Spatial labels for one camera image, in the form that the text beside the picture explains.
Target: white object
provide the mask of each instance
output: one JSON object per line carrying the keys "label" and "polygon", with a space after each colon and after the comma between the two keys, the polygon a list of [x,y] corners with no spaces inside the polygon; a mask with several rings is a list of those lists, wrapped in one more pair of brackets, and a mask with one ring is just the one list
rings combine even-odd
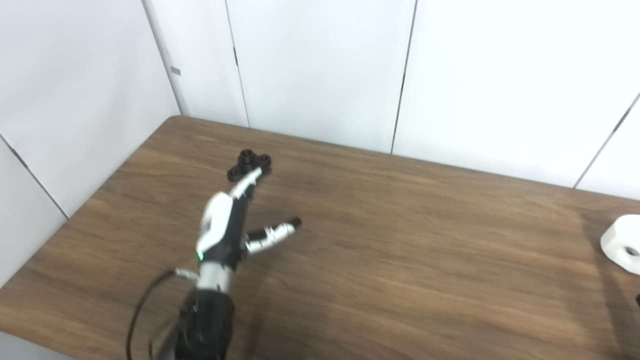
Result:
{"label": "white object", "polygon": [[296,228],[293,227],[293,225],[285,222],[278,225],[275,229],[271,227],[265,227],[264,232],[267,234],[266,238],[245,243],[245,247],[249,255],[278,245],[279,242],[286,239],[289,235],[295,233]]}
{"label": "white object", "polygon": [[196,243],[196,251],[203,253],[222,240],[227,231],[234,200],[226,193],[213,195],[204,210],[200,222],[201,235]]}
{"label": "white object", "polygon": [[640,86],[640,1],[418,1],[393,153],[574,186]]}
{"label": "white object", "polygon": [[0,140],[0,288],[65,220]]}
{"label": "white object", "polygon": [[183,115],[248,126],[225,0],[145,3]]}
{"label": "white object", "polygon": [[578,189],[640,200],[640,105],[631,109]]}
{"label": "white object", "polygon": [[179,114],[139,1],[0,1],[0,49],[0,133],[67,215]]}
{"label": "white object", "polygon": [[414,4],[228,1],[251,127],[389,153]]}
{"label": "white object", "polygon": [[602,235],[605,255],[628,272],[640,275],[640,215],[623,215]]}

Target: robotic finger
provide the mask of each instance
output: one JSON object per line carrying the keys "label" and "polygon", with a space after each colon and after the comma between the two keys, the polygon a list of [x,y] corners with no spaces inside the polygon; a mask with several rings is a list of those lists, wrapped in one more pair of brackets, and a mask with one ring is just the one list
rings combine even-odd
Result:
{"label": "robotic finger", "polygon": [[294,217],[287,222],[245,234],[244,258],[275,246],[295,233],[300,225],[302,225],[302,220],[299,217]]}

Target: black object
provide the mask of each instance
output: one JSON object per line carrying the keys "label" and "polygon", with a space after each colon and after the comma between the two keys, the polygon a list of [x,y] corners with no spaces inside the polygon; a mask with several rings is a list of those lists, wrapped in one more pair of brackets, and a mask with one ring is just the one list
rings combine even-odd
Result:
{"label": "black object", "polygon": [[233,300],[217,291],[194,290],[180,310],[175,357],[222,360],[233,333]]}
{"label": "black object", "polygon": [[264,174],[270,172],[271,156],[267,154],[257,155],[251,149],[245,149],[238,156],[238,164],[227,171],[227,178],[235,183],[257,168],[262,168]]}

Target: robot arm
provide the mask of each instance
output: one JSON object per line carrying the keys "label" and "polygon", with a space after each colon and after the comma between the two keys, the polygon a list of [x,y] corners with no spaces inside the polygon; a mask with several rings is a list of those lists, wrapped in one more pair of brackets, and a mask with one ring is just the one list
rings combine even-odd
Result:
{"label": "robot arm", "polygon": [[263,169],[257,167],[229,193],[219,192],[207,203],[196,245],[200,275],[180,312],[176,359],[223,360],[226,357],[235,311],[228,292],[238,264],[251,254],[286,239],[301,225],[300,218],[293,218],[244,233],[249,201],[261,176]]}

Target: black fingertip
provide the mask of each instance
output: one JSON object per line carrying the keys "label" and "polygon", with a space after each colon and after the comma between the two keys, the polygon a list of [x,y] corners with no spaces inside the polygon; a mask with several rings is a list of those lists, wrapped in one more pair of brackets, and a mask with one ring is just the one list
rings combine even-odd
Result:
{"label": "black fingertip", "polygon": [[291,220],[287,221],[288,224],[293,225],[294,229],[297,229],[302,225],[302,219],[299,217],[294,217]]}

